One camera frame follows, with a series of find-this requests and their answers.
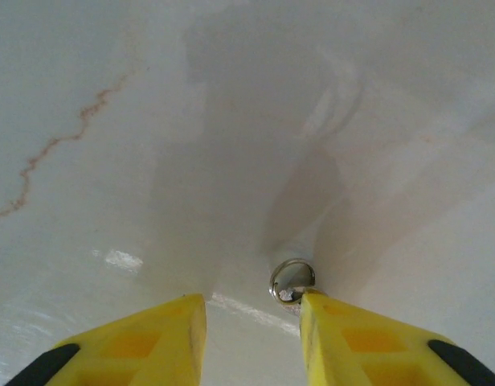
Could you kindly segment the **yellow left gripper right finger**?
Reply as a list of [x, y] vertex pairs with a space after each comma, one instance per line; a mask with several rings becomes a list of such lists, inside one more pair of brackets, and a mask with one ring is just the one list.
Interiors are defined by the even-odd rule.
[[321, 293], [301, 299], [309, 385], [495, 385], [495, 373], [450, 339]]

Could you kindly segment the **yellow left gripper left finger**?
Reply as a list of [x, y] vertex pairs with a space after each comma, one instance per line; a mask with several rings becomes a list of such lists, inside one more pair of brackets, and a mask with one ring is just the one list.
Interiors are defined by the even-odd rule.
[[187, 294], [73, 335], [34, 359], [10, 385], [198, 385], [205, 300]]

